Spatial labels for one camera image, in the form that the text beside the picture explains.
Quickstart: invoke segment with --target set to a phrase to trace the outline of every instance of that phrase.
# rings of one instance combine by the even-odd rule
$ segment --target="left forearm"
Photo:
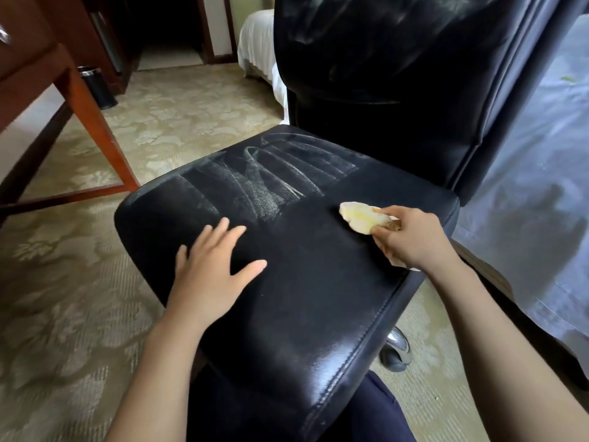
[[[163,321],[154,327],[107,442],[186,440],[190,370],[198,341],[185,340],[165,329]]]

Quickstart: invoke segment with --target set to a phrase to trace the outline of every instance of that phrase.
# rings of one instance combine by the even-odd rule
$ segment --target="desk leg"
[[[137,190],[139,183],[129,167],[127,159],[113,136],[107,121],[102,116],[98,105],[94,101],[86,83],[79,75],[77,68],[65,48],[60,45],[60,51],[67,59],[68,69],[55,81],[55,86],[61,92],[74,114],[88,131],[100,151],[113,166],[129,192]]]

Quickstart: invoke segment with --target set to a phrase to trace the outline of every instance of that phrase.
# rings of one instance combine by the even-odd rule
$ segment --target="white cloth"
[[[259,69],[272,84],[274,97],[284,108],[281,124],[289,123],[286,86],[278,73],[274,56],[274,9],[259,10],[251,14],[239,32],[237,61],[246,74],[254,74],[251,65]]]
[[[453,235],[589,378],[589,16],[578,18]]]

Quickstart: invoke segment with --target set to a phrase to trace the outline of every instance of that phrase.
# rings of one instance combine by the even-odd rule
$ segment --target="trash can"
[[[79,75],[90,89],[94,100],[100,107],[100,110],[114,107],[118,104],[108,88],[107,82],[102,77],[102,71],[95,66],[78,66]]]

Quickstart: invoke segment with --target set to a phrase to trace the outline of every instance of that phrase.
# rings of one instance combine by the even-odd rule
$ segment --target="chair seat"
[[[131,259],[166,304],[179,245],[226,216],[245,224],[232,272],[267,269],[202,339],[214,368],[288,438],[315,440],[345,407],[423,281],[391,267],[339,214],[343,201],[435,213],[447,234],[456,196],[391,165],[276,126],[173,170],[115,214]]]

